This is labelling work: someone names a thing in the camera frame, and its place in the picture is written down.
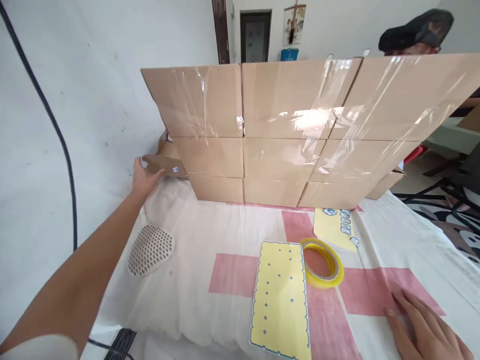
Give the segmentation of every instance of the black cable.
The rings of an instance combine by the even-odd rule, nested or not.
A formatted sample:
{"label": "black cable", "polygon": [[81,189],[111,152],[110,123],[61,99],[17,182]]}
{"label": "black cable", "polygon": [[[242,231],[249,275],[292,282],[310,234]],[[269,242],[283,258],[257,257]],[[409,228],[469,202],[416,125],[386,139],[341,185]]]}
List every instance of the black cable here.
{"label": "black cable", "polygon": [[[5,23],[6,29],[8,30],[8,33],[10,35],[11,41],[13,42],[13,45],[15,45],[16,52],[18,53],[18,56],[21,59],[21,62],[23,63],[23,66],[25,67],[26,72],[28,73],[28,76],[30,77],[30,80],[33,84],[33,87],[35,87],[36,93],[38,94],[38,97],[41,100],[41,103],[43,104],[43,107],[46,110],[46,113],[48,114],[48,117],[50,118],[51,124],[55,128],[55,132],[58,136],[58,139],[60,140],[61,143],[61,148],[63,149],[63,154],[65,155],[65,160],[66,160],[66,166],[68,168],[68,179],[70,181],[70,193],[71,193],[71,212],[73,216],[73,251],[77,250],[78,247],[78,235],[77,235],[77,196],[75,194],[75,184],[74,184],[74,172],[72,169],[72,162],[70,160],[70,154],[69,154],[69,149],[67,148],[67,143],[65,143],[64,136],[62,135],[62,132],[60,131],[59,124],[57,123],[57,120],[55,119],[54,113],[52,112],[52,109],[50,108],[49,102],[47,101],[47,98],[44,95],[44,92],[40,88],[39,82],[37,81],[37,78],[35,77],[35,74],[29,64],[29,61],[27,60],[27,57],[25,56],[24,50],[22,48],[22,45],[20,44],[19,38],[17,37],[17,34],[15,33],[14,27],[12,23],[10,22],[9,15],[7,14],[7,11],[4,8],[4,5],[2,3],[2,0],[0,0],[0,14],[3,19],[3,22]],[[134,358],[128,353],[128,352],[123,352],[116,350],[112,348],[109,345],[103,344],[101,342],[88,339],[88,342],[91,344],[94,344],[100,348],[108,349],[112,351],[115,354],[122,355],[123,357],[128,357],[130,360],[134,360]]]}
{"label": "black cable", "polygon": [[105,344],[103,344],[103,343],[101,343],[101,342],[92,340],[91,338],[88,339],[88,342],[89,342],[90,344],[97,345],[97,346],[100,347],[100,348],[107,349],[108,351],[111,351],[111,352],[114,353],[114,354],[121,355],[121,356],[123,356],[124,358],[127,357],[127,358],[129,358],[130,360],[135,360],[135,359],[133,358],[133,356],[130,355],[128,352],[123,352],[123,351],[120,351],[120,350],[116,350],[116,349],[112,348],[111,346],[108,346],[108,345],[105,345]]}

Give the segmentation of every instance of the human hand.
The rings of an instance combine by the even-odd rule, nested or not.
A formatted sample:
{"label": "human hand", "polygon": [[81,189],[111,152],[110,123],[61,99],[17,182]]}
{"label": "human hand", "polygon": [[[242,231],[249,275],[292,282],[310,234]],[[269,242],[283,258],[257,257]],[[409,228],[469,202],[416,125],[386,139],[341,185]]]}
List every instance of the human hand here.
{"label": "human hand", "polygon": [[135,158],[133,165],[133,186],[132,194],[138,194],[141,197],[148,197],[157,187],[159,179],[165,175],[165,170],[161,169],[155,174],[151,174],[142,166],[139,157]]}
{"label": "human hand", "polygon": [[415,332],[415,344],[402,320],[389,307],[385,315],[403,360],[474,360],[465,343],[427,304],[406,290],[393,293]]}

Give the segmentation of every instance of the perforated plastic object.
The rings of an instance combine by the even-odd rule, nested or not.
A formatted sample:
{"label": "perforated plastic object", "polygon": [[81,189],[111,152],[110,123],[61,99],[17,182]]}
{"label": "perforated plastic object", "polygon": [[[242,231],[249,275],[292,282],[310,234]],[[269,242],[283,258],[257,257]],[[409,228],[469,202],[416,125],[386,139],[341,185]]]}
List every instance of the perforated plastic object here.
{"label": "perforated plastic object", "polygon": [[142,207],[143,226],[128,257],[128,272],[135,277],[150,275],[167,262],[175,250],[175,239],[163,228],[152,224]]}

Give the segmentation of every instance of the packing tape roll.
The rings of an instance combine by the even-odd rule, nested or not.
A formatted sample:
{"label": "packing tape roll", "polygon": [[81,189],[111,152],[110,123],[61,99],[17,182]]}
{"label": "packing tape roll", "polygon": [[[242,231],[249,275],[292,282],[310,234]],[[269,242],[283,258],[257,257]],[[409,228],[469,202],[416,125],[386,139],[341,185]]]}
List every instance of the packing tape roll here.
{"label": "packing tape roll", "polygon": [[328,276],[321,276],[310,269],[304,257],[305,278],[311,286],[319,289],[337,287],[344,279],[344,266],[335,251],[323,241],[314,237],[306,237],[300,241],[303,250],[311,249],[325,259],[328,266]]}

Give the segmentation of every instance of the cardboard box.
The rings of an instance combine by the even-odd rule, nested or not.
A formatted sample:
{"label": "cardboard box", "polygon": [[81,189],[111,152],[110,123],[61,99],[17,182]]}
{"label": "cardboard box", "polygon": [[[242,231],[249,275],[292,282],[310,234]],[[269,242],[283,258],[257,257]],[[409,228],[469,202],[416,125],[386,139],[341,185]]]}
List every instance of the cardboard box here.
{"label": "cardboard box", "polygon": [[383,194],[398,183],[404,176],[405,173],[403,170],[397,166],[393,171],[385,175],[366,197],[373,200],[380,199]]}
{"label": "cardboard box", "polygon": [[355,209],[363,200],[369,187],[358,179],[341,182],[309,181],[298,202],[302,208]]}
{"label": "cardboard box", "polygon": [[306,183],[325,140],[244,138],[245,177]]}
{"label": "cardboard box", "polygon": [[240,65],[141,69],[170,135],[243,136]]}
{"label": "cardboard box", "polygon": [[167,140],[167,132],[165,131],[158,140],[158,149],[156,154],[143,155],[141,159],[146,162],[147,170],[154,174],[160,169],[165,169],[168,176],[177,178],[186,178],[187,171],[182,164],[180,154],[175,145]]}
{"label": "cardboard box", "polygon": [[458,127],[480,133],[480,106],[475,107],[458,124]]}
{"label": "cardboard box", "polygon": [[327,139],[361,61],[242,64],[245,137]]}
{"label": "cardboard box", "polygon": [[174,137],[188,177],[243,178],[244,155],[240,137]]}
{"label": "cardboard box", "polygon": [[244,203],[244,181],[241,178],[189,175],[198,200],[221,203]]}
{"label": "cardboard box", "polygon": [[480,54],[363,59],[329,139],[423,141],[480,84]]}
{"label": "cardboard box", "polygon": [[419,144],[417,141],[328,139],[309,181],[339,183],[343,179],[358,179],[373,187]]}
{"label": "cardboard box", "polygon": [[245,203],[295,208],[304,187],[305,181],[246,177]]}

